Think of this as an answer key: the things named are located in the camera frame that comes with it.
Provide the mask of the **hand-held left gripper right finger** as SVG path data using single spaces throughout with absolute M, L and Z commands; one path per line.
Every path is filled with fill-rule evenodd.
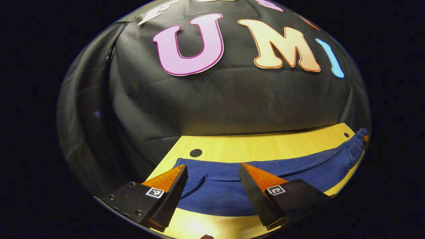
M 267 230 L 294 224 L 332 198 L 302 179 L 287 181 L 246 163 L 240 163 L 238 176 Z

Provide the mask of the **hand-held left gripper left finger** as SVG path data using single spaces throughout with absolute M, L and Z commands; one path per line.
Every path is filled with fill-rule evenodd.
M 128 182 L 100 198 L 100 203 L 129 221 L 164 232 L 187 180 L 187 166 L 183 164 L 144 183 Z

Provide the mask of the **blue denim jeans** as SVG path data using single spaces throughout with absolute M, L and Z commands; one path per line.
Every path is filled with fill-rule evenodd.
M 196 137 L 200 156 L 179 155 L 189 178 L 178 208 L 207 215 L 255 215 L 238 177 L 243 162 L 284 180 L 302 179 L 326 192 L 341 182 L 363 153 L 364 128 L 344 124 L 292 134 Z

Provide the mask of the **black backdrop cloth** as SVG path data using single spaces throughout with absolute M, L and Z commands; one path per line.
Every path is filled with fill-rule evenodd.
M 182 136 L 372 130 L 359 67 L 327 31 L 271 0 L 168 0 L 111 23 L 70 65 L 56 125 L 103 196 L 145 180 Z

